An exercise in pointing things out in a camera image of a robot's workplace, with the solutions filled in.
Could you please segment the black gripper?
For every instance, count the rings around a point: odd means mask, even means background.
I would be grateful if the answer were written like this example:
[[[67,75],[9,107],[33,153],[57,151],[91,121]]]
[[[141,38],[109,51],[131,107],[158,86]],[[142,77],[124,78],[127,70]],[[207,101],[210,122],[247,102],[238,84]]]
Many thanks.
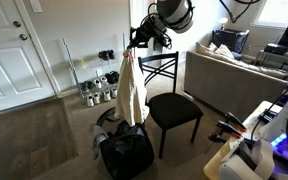
[[[154,33],[149,29],[145,29],[143,27],[138,28],[130,28],[130,37],[129,37],[129,45],[128,49],[131,48],[147,48],[148,41],[154,36]]]

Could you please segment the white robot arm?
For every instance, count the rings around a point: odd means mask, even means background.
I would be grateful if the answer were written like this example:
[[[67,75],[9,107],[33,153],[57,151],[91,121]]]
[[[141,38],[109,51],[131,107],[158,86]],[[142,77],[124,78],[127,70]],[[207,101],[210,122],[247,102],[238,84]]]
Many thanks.
[[[147,48],[151,38],[170,49],[172,40],[166,34],[166,29],[181,34],[191,28],[194,9],[191,0],[157,0],[155,6],[155,11],[148,11],[139,27],[130,29],[127,49]],[[278,140],[288,141],[288,108],[284,107],[277,115],[277,120],[268,124],[266,132],[272,132],[270,143],[277,144]]]

